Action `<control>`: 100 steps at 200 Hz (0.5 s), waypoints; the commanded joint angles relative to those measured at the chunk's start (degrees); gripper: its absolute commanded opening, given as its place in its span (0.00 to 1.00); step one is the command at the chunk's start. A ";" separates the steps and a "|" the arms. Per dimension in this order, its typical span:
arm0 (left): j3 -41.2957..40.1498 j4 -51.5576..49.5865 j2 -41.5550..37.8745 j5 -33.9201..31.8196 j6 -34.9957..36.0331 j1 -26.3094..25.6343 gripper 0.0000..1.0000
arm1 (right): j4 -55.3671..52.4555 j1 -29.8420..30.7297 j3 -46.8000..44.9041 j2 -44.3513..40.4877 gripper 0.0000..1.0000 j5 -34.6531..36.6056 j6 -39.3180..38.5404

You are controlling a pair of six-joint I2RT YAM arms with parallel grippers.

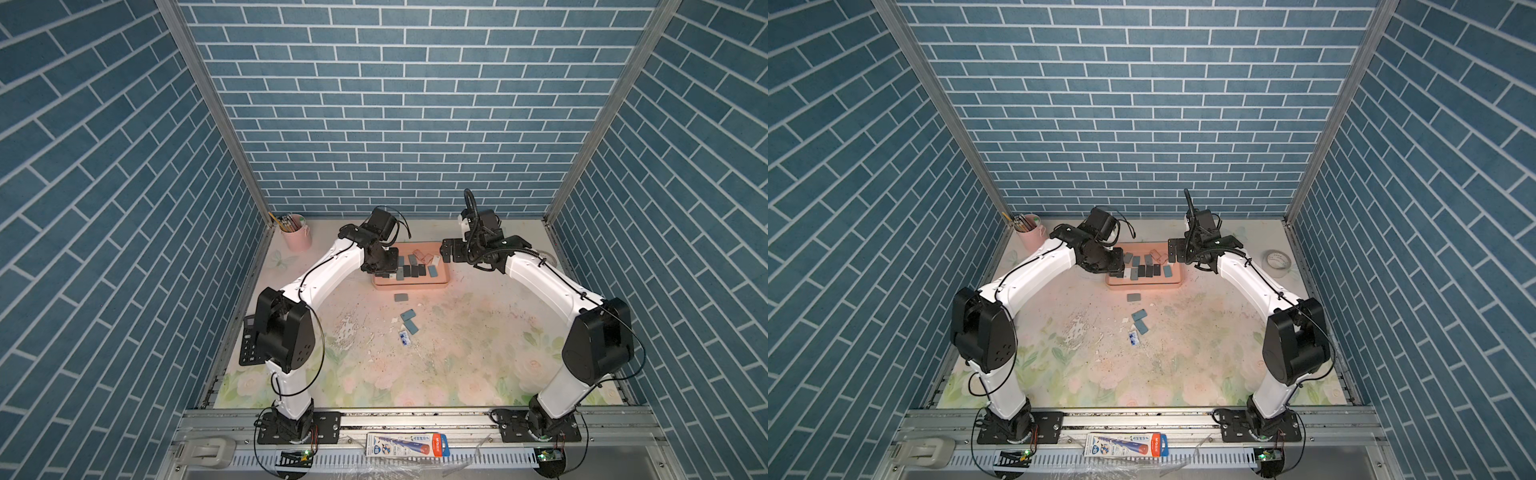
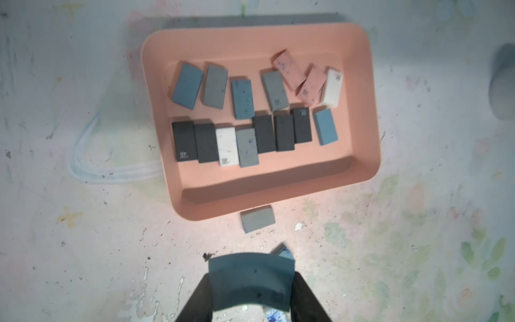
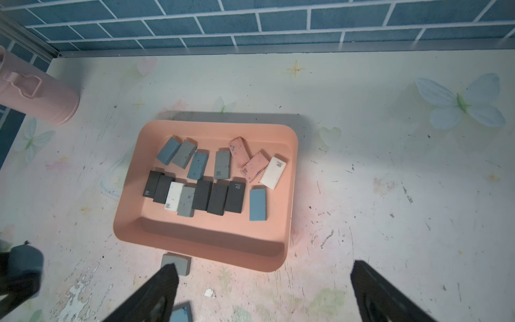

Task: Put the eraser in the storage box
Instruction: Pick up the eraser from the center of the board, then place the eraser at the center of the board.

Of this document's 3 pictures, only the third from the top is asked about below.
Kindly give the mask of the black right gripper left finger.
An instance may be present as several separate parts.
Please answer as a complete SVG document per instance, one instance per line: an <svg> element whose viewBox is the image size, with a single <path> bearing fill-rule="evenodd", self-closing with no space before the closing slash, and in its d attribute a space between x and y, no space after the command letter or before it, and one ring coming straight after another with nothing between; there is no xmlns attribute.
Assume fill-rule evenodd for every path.
<svg viewBox="0 0 515 322"><path fill-rule="evenodd" d="M170 321L179 285L174 264L166 264L104 321Z"/></svg>

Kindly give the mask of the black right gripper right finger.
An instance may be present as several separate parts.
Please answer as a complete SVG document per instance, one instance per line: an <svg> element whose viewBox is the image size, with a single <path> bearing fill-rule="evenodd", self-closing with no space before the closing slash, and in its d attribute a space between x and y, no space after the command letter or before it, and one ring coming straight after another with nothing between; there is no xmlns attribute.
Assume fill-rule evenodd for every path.
<svg viewBox="0 0 515 322"><path fill-rule="evenodd" d="M351 271L362 321L433 321L367 262L356 260Z"/></svg>

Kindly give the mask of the blue eraser with print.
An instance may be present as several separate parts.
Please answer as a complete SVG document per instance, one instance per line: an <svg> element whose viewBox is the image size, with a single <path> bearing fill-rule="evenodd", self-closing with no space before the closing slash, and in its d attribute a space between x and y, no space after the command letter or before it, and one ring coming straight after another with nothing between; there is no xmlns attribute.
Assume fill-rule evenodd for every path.
<svg viewBox="0 0 515 322"><path fill-rule="evenodd" d="M190 303L183 303L175 307L170 316L169 322L192 322L193 314Z"/></svg>

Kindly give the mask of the grey speckled eraser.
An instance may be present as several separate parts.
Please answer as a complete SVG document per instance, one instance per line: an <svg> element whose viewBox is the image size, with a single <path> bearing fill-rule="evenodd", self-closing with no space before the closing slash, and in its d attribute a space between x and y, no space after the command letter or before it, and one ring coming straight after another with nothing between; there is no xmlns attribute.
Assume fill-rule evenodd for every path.
<svg viewBox="0 0 515 322"><path fill-rule="evenodd" d="M195 188L184 186L182 189L181 197L179 199L177 213L183 217L193 217L193 201L194 201Z"/></svg>

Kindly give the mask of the dark grey eraser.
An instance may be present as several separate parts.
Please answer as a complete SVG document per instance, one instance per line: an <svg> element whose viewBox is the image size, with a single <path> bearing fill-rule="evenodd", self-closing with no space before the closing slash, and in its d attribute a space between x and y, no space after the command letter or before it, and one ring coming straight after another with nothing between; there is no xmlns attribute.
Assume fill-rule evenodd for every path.
<svg viewBox="0 0 515 322"><path fill-rule="evenodd" d="M207 212L222 216L225 212L228 186L222 183L214 183L211 189Z"/></svg>

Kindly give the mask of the pink storage tray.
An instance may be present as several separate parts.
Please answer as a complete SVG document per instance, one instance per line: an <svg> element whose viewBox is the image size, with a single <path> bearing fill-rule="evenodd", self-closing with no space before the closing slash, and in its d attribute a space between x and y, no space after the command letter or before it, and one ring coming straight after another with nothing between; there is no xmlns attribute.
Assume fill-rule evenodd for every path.
<svg viewBox="0 0 515 322"><path fill-rule="evenodd" d="M273 272L288 253L297 152L284 125L149 122L135 144L115 236Z"/></svg>

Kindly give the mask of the teal speckled eraser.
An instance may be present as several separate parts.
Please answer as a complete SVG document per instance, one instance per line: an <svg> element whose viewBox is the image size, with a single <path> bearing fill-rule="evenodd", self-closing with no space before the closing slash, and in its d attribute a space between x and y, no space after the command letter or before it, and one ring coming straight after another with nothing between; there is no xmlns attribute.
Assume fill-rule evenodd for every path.
<svg viewBox="0 0 515 322"><path fill-rule="evenodd" d="M17 280L34 277L35 281L32 283L30 299L37 297L40 292L43 270L44 255L39 249L27 243L11 249L7 276Z"/></svg>

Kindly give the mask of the black eraser with print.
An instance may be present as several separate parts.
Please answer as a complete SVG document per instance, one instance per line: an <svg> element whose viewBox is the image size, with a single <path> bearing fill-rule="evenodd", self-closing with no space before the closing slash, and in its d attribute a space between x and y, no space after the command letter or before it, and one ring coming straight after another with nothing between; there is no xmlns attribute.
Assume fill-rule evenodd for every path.
<svg viewBox="0 0 515 322"><path fill-rule="evenodd" d="M231 181L229 183L225 210L232 213L241 213L244 204L246 184L244 182Z"/></svg>

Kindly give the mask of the light blue eraser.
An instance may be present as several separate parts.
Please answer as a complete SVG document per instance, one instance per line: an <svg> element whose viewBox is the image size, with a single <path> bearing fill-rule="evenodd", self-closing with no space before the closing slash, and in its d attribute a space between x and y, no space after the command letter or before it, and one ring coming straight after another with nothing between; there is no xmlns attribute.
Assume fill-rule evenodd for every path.
<svg viewBox="0 0 515 322"><path fill-rule="evenodd" d="M267 219L266 190L252 189L250 191L250 221L265 221Z"/></svg>

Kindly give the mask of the grey-green eraser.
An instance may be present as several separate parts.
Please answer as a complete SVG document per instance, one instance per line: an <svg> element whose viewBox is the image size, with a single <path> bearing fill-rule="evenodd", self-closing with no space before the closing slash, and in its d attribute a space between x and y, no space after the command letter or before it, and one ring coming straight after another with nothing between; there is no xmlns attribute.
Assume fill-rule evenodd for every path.
<svg viewBox="0 0 515 322"><path fill-rule="evenodd" d="M196 150L196 144L192 143L190 140L185 140L172 158L172 163L182 169L185 169Z"/></svg>

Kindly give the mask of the blue-grey eraser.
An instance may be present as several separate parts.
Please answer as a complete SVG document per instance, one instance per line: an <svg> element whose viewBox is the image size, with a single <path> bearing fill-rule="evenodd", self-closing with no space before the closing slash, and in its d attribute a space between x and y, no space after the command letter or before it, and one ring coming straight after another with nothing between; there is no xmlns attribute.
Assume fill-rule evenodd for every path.
<svg viewBox="0 0 515 322"><path fill-rule="evenodd" d="M169 165L180 147L181 143L176 138L171 137L159 151L156 158L162 164Z"/></svg>

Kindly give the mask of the grey eraser with print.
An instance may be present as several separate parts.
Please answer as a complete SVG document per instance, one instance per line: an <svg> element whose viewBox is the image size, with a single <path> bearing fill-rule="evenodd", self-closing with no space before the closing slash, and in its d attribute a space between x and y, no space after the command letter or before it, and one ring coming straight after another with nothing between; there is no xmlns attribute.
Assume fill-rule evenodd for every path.
<svg viewBox="0 0 515 322"><path fill-rule="evenodd" d="M215 155L214 179L226 180L231 176L231 153L229 150L220 150Z"/></svg>

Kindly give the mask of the pink eraser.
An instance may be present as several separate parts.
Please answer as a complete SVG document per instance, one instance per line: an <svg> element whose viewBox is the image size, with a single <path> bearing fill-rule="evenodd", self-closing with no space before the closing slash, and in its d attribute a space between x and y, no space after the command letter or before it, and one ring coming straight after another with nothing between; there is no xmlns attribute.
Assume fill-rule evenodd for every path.
<svg viewBox="0 0 515 322"><path fill-rule="evenodd" d="M252 182L269 164L269 160L261 153L257 153L240 170L247 182Z"/></svg>
<svg viewBox="0 0 515 322"><path fill-rule="evenodd" d="M242 137L237 137L229 142L229 150L238 168L244 167L250 161L250 157Z"/></svg>

